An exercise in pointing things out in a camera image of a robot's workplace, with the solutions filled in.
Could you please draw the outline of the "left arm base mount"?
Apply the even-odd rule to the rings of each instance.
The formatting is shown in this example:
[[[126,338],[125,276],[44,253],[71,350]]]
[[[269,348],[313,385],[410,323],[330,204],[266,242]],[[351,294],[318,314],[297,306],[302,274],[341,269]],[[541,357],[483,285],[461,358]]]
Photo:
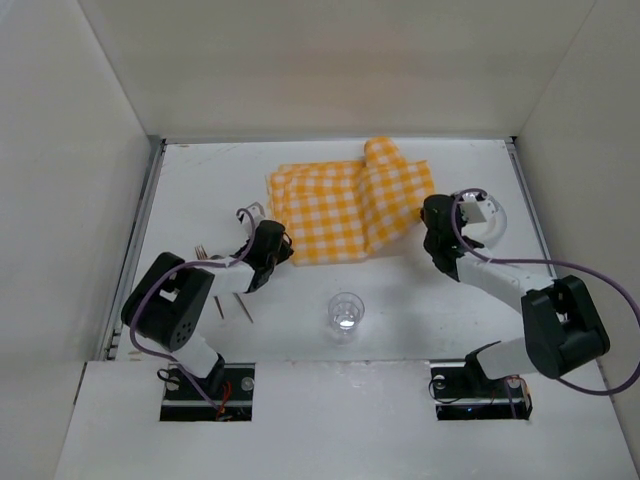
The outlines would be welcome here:
[[[175,365],[159,369],[157,378],[164,384],[161,422],[249,422],[253,413],[255,365],[227,364],[219,379],[194,384]]]

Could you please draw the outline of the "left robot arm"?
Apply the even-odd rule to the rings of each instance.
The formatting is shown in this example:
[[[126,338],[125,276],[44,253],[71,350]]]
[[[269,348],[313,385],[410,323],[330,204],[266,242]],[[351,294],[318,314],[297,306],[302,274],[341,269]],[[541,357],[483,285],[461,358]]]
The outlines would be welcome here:
[[[161,356],[176,361],[196,391],[211,398],[221,388],[225,361],[196,332],[207,299],[257,291],[293,253],[285,227],[267,219],[229,257],[187,262],[164,252],[127,298],[121,321],[131,336],[141,335]]]

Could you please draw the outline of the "copper metal fork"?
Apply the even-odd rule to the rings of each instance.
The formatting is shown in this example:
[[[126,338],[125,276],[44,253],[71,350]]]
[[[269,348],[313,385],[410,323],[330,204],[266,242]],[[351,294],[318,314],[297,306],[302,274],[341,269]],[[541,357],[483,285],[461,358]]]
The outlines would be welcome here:
[[[214,255],[213,257],[209,256],[203,245],[197,245],[194,248],[194,252],[195,252],[196,258],[198,260],[219,259],[219,256],[216,256],[216,255]],[[220,318],[221,319],[225,319],[224,312],[223,312],[223,309],[222,309],[222,306],[221,306],[221,302],[220,302],[218,296],[214,297],[214,302],[215,302],[215,305],[216,305],[216,308],[218,310]]]

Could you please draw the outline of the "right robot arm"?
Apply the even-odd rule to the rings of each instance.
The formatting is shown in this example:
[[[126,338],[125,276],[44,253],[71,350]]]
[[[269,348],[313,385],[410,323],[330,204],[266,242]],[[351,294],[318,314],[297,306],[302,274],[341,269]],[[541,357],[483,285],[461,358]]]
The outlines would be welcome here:
[[[465,356],[463,372],[471,388],[529,373],[558,380],[609,352],[609,335],[581,279],[554,279],[479,259],[484,244],[460,234],[466,219],[452,195],[427,197],[420,218],[426,226],[424,249],[441,273],[484,291],[522,317],[522,337]]]

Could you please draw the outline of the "yellow white checkered cloth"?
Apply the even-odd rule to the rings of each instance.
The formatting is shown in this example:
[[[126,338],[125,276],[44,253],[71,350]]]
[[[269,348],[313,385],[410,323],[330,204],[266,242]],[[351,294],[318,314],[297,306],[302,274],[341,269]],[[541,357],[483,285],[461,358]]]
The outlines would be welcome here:
[[[374,137],[358,160],[281,165],[267,190],[293,264],[316,266],[363,261],[404,237],[435,183],[426,160],[409,161],[391,138]]]

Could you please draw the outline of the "clear drinking glass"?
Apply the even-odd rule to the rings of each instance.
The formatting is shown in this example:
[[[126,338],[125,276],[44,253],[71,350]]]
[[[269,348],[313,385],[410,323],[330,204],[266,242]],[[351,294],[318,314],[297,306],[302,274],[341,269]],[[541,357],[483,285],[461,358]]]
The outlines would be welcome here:
[[[346,344],[355,338],[365,315],[365,304],[354,293],[340,292],[329,301],[327,315],[330,338],[338,344]]]

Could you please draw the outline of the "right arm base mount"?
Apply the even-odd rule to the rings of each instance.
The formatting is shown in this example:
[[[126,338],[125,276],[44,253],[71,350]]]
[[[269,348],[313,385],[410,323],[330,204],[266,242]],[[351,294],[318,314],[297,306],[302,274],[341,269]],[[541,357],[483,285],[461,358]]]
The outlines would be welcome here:
[[[526,381],[520,376],[490,380],[464,361],[430,364],[429,394],[439,421],[524,420],[533,411]]]

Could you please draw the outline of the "white bowl plate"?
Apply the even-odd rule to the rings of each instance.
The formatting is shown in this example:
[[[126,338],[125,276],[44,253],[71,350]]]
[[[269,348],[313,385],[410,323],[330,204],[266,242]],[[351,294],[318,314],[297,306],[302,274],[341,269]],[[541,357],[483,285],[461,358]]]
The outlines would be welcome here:
[[[461,201],[469,197],[475,197],[477,200],[491,200],[496,207],[496,214],[488,223],[467,224],[464,221],[461,233],[471,240],[482,243],[488,249],[495,248],[507,229],[507,214],[505,209],[498,200],[490,194],[481,194],[480,192],[465,193]]]

